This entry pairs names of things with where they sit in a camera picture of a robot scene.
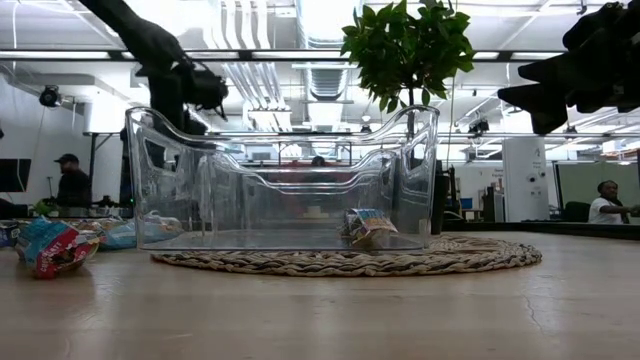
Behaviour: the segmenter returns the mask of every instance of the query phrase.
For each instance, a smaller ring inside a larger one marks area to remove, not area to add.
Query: fluorescent light
[[[545,60],[554,56],[562,55],[561,52],[516,52],[513,53],[511,59],[513,60]]]
[[[344,64],[319,64],[319,63],[306,63],[306,64],[292,64],[291,68],[294,70],[348,70],[356,69],[356,65]]]
[[[12,59],[109,59],[106,51],[0,51],[0,57]]]
[[[282,58],[348,60],[349,55],[344,54],[340,56],[340,50],[335,50],[335,51],[299,50],[299,51],[277,51],[277,52],[276,51],[255,51],[253,52],[253,58],[259,59],[259,60],[282,59]]]
[[[240,54],[236,51],[207,51],[207,52],[197,52],[190,54],[189,51],[186,51],[192,57],[197,57],[198,60],[207,59],[226,59],[226,60],[240,60]]]
[[[494,60],[498,58],[500,55],[499,52],[491,52],[491,51],[479,51],[475,55],[473,55],[474,60]]]
[[[267,114],[291,114],[291,109],[289,110],[249,110],[250,114],[254,113],[267,113]]]
[[[253,131],[245,131],[245,132],[221,132],[220,136],[238,136],[238,137],[261,137],[261,136],[278,136],[280,134],[274,132],[253,132]]]

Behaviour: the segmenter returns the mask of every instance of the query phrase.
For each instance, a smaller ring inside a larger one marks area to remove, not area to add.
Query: man
[[[80,161],[73,154],[64,154],[58,160],[62,178],[58,184],[56,203],[66,207],[91,205],[91,180],[80,170]]]

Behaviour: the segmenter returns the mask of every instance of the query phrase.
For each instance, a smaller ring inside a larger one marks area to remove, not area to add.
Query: cable
[[[11,28],[13,32],[13,48],[18,48],[18,28],[16,27],[16,12],[18,11],[18,7],[21,5],[21,2],[17,2],[13,5],[13,11],[11,12]],[[12,63],[13,71],[16,71],[16,62]]]
[[[455,11],[458,11],[458,0],[456,0],[456,8]],[[453,109],[454,104],[456,102],[456,76],[453,76],[453,80],[451,81],[451,114],[449,114],[449,139],[447,140],[447,163],[445,165],[446,169],[449,169],[449,154],[451,153],[451,134],[453,133]]]

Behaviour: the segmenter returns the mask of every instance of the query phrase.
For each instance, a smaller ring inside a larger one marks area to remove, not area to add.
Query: table surface
[[[479,274],[288,278],[100,253],[32,280],[0,251],[7,359],[634,359],[640,243],[476,233],[543,262]]]

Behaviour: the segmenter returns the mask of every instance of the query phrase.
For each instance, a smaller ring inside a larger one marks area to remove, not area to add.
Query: black cap
[[[59,164],[66,164],[68,162],[79,164],[80,160],[78,160],[78,157],[73,154],[64,154],[60,156],[60,159],[54,160],[54,162],[57,162]]]

